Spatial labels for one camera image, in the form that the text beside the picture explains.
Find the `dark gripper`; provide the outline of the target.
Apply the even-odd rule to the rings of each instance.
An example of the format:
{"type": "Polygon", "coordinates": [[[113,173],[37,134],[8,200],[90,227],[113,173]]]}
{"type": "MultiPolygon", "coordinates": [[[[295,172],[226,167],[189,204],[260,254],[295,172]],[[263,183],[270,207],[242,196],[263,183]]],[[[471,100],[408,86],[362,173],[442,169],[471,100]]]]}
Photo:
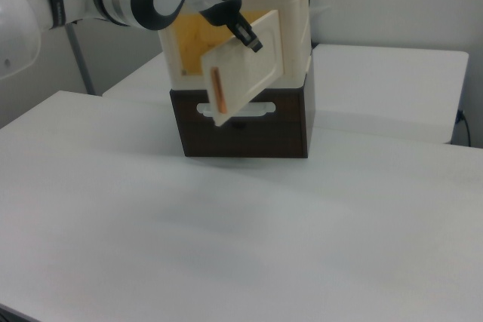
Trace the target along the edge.
{"type": "Polygon", "coordinates": [[[201,11],[200,14],[212,26],[227,26],[245,47],[256,53],[263,44],[254,33],[251,24],[240,13],[241,7],[242,0],[220,0],[220,3],[201,11]]]}

